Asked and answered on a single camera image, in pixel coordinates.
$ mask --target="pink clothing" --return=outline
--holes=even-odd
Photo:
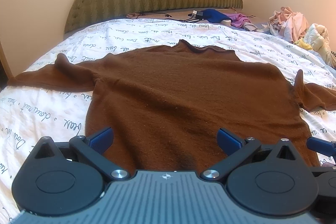
[[[304,15],[293,12],[290,7],[281,7],[280,12],[274,11],[268,25],[272,35],[280,36],[290,43],[304,37],[309,27]]]
[[[251,20],[243,14],[225,14],[231,18],[231,25],[236,28],[241,28],[244,23],[251,23]]]

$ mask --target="purple cloth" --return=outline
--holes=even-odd
[[[231,25],[236,28],[241,28],[245,22],[251,23],[251,20],[243,14],[225,14],[231,18]]]

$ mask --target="mattress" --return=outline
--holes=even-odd
[[[222,25],[190,24],[173,20],[117,19],[85,28],[39,58],[28,71],[53,64],[57,54],[80,63],[136,48],[174,46],[185,39],[196,47],[215,45],[235,50],[245,62],[271,63],[294,83],[299,69],[305,83],[336,89],[336,78],[314,54],[271,35],[233,30]],[[0,223],[7,223],[19,211],[11,195],[11,184],[30,151],[42,136],[55,142],[85,134],[85,116],[92,92],[57,92],[31,87],[6,87],[0,93]],[[324,140],[336,137],[336,111],[300,110],[311,134]],[[332,158],[318,155],[320,163]]]

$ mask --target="gray ribbed plate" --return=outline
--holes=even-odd
[[[113,182],[97,203],[80,213],[48,218],[22,212],[12,223],[316,224],[317,222],[308,214],[291,219],[268,219],[253,215],[233,203],[221,184],[200,180],[195,172],[138,171],[131,180]]]

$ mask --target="brown cloth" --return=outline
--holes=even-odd
[[[225,158],[216,143],[220,127],[264,144],[289,138],[317,166],[299,105],[336,109],[336,93],[303,85],[302,71],[293,87],[271,64],[242,62],[234,51],[184,40],[77,65],[59,54],[54,65],[24,72],[9,85],[93,90],[86,134],[112,127],[115,141],[105,157],[131,172],[205,170]]]

